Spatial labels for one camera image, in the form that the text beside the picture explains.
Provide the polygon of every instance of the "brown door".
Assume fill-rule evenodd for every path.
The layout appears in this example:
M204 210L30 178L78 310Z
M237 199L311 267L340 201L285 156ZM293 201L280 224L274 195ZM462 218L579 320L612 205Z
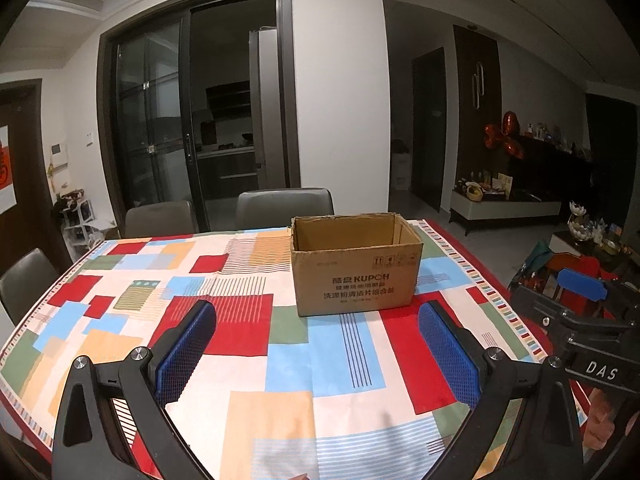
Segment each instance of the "brown door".
M414 146L411 190L440 210L447 142L444 48L414 59Z
M16 201L0 213L0 274L36 247L60 272L71 265L50 213L40 134L40 83L29 80L0 85L0 127L8 127L10 151L10 160L3 157L0 164L5 170L10 168Z
M471 172L506 172L508 156L503 149L488 150L484 127L500 124L502 85L498 44L465 27L453 26L458 60L460 125L456 180Z

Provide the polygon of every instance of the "patchwork tablecloth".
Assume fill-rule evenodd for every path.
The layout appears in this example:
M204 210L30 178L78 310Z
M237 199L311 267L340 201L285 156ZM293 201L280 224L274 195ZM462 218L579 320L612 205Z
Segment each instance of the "patchwork tablecloth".
M422 478L468 407L455 401L418 331L419 306L439 300L482 345L511 358L546 354L467 258L427 222L412 223L424 249L411 305L308 318L296 313L287 230L104 242L4 346L0 399L50 457L73 358L123 359L206 298L216 333L167 411L214 478ZM141 468L157 474L126 403L114 403ZM513 401L489 468L517 409Z

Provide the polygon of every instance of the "glass sliding door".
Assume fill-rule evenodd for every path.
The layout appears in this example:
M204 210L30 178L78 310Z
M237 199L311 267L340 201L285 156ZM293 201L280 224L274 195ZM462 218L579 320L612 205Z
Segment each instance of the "glass sliding door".
M127 208L176 200L199 206L191 192L180 113L182 22L177 18L118 45L117 144Z

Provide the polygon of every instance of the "door poster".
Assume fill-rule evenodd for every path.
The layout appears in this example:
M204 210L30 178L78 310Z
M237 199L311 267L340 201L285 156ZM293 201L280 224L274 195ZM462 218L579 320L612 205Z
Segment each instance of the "door poster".
M14 180L9 157L9 127L0 126L0 214L15 205Z

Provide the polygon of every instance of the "red balloon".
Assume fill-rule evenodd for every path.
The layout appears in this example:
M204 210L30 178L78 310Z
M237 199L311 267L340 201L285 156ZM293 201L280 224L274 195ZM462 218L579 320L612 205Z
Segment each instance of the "red balloon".
M509 137L504 139L504 151L515 158L519 158L520 160L524 158L524 148L515 139L511 139Z
M506 136L520 133L520 123L514 112L505 113L502 118L502 131Z
M488 124L484 127L484 145L490 150L500 146L503 139L504 135L497 124Z

